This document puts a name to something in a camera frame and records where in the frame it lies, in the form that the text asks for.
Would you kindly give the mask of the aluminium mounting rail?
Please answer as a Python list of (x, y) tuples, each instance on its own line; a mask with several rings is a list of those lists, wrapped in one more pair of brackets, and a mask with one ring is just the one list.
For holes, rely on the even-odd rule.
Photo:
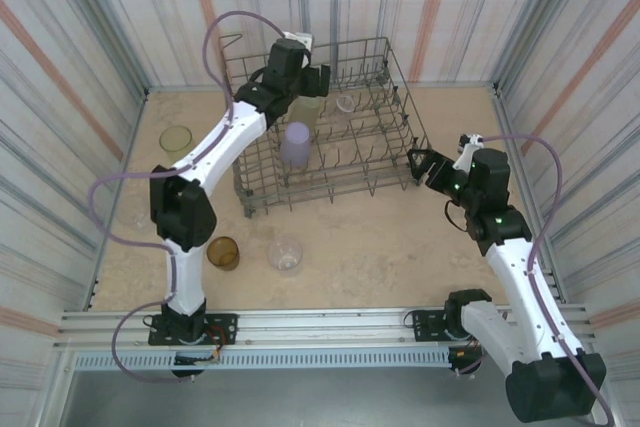
[[(239, 310), (236, 349), (388, 347), (415, 341), (406, 308)], [(122, 312), (66, 313), (56, 351), (107, 351)]]

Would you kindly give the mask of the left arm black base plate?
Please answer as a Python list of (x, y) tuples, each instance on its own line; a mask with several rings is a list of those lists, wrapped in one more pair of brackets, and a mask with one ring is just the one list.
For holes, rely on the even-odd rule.
[(226, 346), (236, 341), (239, 317), (236, 314), (204, 313), (182, 321), (161, 314), (147, 315), (151, 346)]

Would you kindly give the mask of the grey wire dish rack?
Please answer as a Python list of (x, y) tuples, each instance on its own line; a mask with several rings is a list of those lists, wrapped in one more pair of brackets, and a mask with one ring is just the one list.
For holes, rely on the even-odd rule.
[[(329, 97), (320, 101), (310, 159), (298, 169), (281, 161), (287, 118), (246, 148), (233, 164), (234, 190), (246, 217), (360, 191), (407, 188), (414, 181), (408, 151), (431, 145), (388, 38), (319, 44), (313, 60), (330, 66), (331, 80)], [(354, 112), (336, 107), (341, 95), (354, 98)]]

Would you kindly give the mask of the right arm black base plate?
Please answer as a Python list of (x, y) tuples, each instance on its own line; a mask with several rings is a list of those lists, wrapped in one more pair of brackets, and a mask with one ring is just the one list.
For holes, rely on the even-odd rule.
[(442, 309), (412, 310), (405, 315), (403, 321), (403, 325), (413, 331), (416, 342), (473, 342), (476, 340), (469, 333), (454, 331), (454, 328), (449, 326), (447, 314)]

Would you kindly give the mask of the lavender plastic cup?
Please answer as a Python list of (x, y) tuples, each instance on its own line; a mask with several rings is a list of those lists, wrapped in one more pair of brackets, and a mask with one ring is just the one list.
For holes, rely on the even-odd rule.
[(311, 135), (302, 122), (290, 123), (280, 145), (280, 158), (289, 169), (303, 168), (311, 155)]

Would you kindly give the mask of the grey metal panel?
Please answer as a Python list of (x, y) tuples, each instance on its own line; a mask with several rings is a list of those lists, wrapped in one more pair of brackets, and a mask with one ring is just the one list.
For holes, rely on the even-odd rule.
[(353, 368), (206, 372), (185, 384), (144, 384), (119, 372), (73, 375), (44, 427), (587, 427), (521, 423), (501, 372)]

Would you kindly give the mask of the yellow-green translucent cup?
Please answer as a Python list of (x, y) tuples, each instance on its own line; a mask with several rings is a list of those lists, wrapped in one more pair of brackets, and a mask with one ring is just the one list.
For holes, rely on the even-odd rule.
[(193, 141), (191, 130), (182, 125), (166, 128), (159, 137), (160, 147), (167, 153), (187, 150)]

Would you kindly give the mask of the pale green frosted cup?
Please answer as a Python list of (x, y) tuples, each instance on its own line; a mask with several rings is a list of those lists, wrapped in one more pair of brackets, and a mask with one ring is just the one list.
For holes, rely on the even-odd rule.
[(315, 127), (320, 112), (320, 100), (318, 97), (298, 97), (291, 107), (289, 122), (300, 122), (304, 124), (311, 134), (315, 132)]

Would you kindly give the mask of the amber translucent cup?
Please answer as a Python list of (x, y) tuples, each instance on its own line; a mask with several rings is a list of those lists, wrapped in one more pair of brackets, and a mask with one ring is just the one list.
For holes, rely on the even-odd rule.
[(232, 271), (239, 265), (239, 247), (231, 237), (217, 237), (209, 243), (206, 249), (206, 257), (219, 270)]

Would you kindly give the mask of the clear round glass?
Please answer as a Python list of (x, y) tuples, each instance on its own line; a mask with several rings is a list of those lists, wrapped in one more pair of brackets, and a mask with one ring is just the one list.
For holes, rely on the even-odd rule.
[(282, 275), (295, 275), (301, 267), (303, 249), (292, 237), (280, 236), (269, 245), (267, 256), (270, 265)]

